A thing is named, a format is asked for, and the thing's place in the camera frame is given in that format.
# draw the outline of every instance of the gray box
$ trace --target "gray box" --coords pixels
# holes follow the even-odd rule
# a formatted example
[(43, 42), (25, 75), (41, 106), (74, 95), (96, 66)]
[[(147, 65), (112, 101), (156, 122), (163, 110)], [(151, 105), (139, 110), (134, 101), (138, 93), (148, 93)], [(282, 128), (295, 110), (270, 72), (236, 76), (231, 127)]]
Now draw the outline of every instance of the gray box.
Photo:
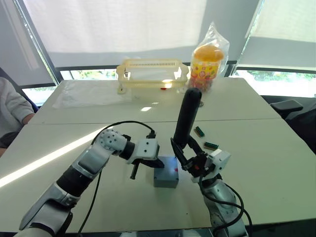
[(154, 168), (154, 186), (175, 188), (179, 182), (178, 162), (176, 157), (158, 157), (164, 168)]

